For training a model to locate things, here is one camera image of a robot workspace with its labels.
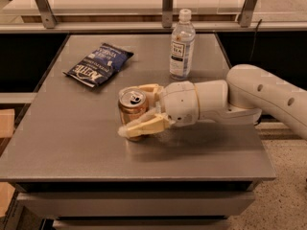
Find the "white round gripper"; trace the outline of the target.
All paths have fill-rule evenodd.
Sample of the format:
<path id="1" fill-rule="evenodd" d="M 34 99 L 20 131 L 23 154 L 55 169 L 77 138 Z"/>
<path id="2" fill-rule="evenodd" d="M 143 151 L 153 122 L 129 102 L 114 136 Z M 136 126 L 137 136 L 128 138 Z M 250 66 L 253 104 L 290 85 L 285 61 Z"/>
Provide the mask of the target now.
<path id="1" fill-rule="evenodd" d="M 135 138 L 157 134 L 169 128 L 172 122 L 175 127 L 185 127 L 193 125 L 198 120 L 199 103 L 196 88 L 192 82 L 173 82 L 164 88 L 157 83 L 152 83 L 138 85 L 137 88 L 145 92 L 149 104 L 158 102 L 160 95 L 161 107 L 166 114 L 141 116 L 121 126 L 118 129 L 121 137 Z"/>

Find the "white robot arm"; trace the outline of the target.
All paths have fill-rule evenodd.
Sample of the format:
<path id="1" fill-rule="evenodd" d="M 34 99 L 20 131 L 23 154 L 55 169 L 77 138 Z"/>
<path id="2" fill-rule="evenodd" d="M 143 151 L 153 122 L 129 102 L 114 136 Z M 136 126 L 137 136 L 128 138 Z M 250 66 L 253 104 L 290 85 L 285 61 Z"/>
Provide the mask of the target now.
<path id="1" fill-rule="evenodd" d="M 224 80 L 127 87 L 118 105 L 118 134 L 128 139 L 200 121 L 254 124 L 263 112 L 307 139 L 307 91 L 248 64 L 232 67 Z"/>

